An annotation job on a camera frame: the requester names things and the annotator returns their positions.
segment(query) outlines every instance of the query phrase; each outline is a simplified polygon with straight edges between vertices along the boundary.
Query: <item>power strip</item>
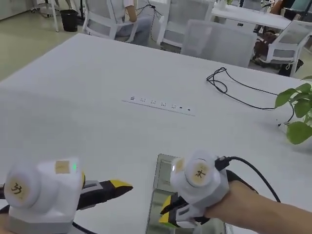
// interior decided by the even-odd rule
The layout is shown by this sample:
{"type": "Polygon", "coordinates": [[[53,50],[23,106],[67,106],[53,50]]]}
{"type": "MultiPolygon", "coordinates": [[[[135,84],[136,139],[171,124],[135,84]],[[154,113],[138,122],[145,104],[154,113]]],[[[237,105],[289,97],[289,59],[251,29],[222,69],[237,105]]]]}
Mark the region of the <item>power strip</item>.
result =
{"type": "Polygon", "coordinates": [[[155,99],[140,96],[130,96],[122,101],[157,108],[165,111],[176,112],[188,116],[195,116],[194,110],[192,108],[185,107],[183,105],[169,103],[166,101],[157,101],[155,99]]]}

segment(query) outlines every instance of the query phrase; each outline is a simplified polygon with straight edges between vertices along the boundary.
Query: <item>table surface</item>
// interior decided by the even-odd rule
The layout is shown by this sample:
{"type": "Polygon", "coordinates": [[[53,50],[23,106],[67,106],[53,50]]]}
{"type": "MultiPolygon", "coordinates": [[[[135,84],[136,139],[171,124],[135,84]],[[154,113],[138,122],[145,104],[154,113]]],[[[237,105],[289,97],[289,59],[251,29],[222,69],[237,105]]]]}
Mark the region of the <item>table surface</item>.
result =
{"type": "Polygon", "coordinates": [[[285,29],[291,22],[289,19],[279,15],[253,11],[232,5],[227,5],[225,10],[214,7],[212,15],[278,29],[285,29]]]}
{"type": "MultiPolygon", "coordinates": [[[[262,111],[219,93],[206,77],[225,66],[235,79],[279,93],[302,82],[218,62],[78,34],[0,83],[0,178],[16,160],[81,158],[87,179],[119,178],[129,193],[77,212],[94,232],[145,232],[157,155],[205,149],[255,165],[281,200],[312,211],[312,155],[277,128],[289,106],[262,111]],[[130,104],[137,95],[188,106],[195,116],[130,104]]],[[[229,94],[273,107],[274,96],[224,81],[229,94]]],[[[229,167],[272,198],[240,162],[229,167]]],[[[252,233],[234,229],[238,234],[252,233]]]]}

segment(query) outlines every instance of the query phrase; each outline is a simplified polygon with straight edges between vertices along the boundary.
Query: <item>green plant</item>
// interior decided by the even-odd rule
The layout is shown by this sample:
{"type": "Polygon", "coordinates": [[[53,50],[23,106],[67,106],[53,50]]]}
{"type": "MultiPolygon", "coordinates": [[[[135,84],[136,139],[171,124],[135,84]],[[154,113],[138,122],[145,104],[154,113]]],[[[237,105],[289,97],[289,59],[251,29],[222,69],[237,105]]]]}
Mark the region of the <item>green plant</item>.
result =
{"type": "Polygon", "coordinates": [[[275,108],[286,103],[293,105],[294,112],[302,121],[287,123],[287,139],[292,144],[300,144],[312,136],[312,90],[309,83],[280,93],[275,100],[275,108]]]}

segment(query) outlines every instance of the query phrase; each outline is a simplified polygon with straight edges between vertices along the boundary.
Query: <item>yellow and black jaw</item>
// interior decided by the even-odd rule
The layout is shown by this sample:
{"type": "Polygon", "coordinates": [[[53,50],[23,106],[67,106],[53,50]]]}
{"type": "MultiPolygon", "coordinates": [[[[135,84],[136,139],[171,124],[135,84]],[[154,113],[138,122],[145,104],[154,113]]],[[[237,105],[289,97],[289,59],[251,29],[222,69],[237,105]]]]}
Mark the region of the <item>yellow and black jaw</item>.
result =
{"type": "Polygon", "coordinates": [[[162,216],[159,219],[159,223],[169,227],[169,228],[179,228],[180,226],[176,223],[176,211],[179,207],[173,207],[172,209],[167,209],[171,207],[178,200],[177,193],[170,195],[165,200],[164,204],[162,205],[162,212],[160,213],[162,216]]]}
{"type": "Polygon", "coordinates": [[[194,223],[198,223],[203,225],[204,223],[208,222],[210,219],[206,217],[194,217],[194,222],[189,222],[189,220],[184,220],[182,222],[177,222],[176,220],[176,213],[178,209],[188,205],[188,203],[177,193],[170,195],[167,197],[166,201],[162,205],[160,214],[162,215],[159,219],[159,223],[170,227],[170,228],[187,228],[194,226],[194,223]]]}
{"type": "Polygon", "coordinates": [[[81,191],[77,210],[84,210],[119,197],[132,190],[131,184],[120,180],[107,180],[103,182],[87,180],[81,191]]]}

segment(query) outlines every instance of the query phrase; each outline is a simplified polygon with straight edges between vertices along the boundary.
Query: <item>hand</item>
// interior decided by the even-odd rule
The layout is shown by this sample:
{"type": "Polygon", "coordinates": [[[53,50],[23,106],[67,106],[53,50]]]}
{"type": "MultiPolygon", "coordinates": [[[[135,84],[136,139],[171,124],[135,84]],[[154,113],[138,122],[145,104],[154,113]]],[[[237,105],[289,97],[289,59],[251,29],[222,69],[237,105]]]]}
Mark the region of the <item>hand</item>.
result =
{"type": "Polygon", "coordinates": [[[217,204],[207,208],[207,218],[219,218],[223,222],[241,227],[250,228],[252,214],[271,201],[252,191],[239,181],[230,183],[230,191],[217,204]]]}
{"type": "Polygon", "coordinates": [[[13,234],[5,229],[5,223],[8,218],[7,214],[0,214],[0,234],[13,234]]]}

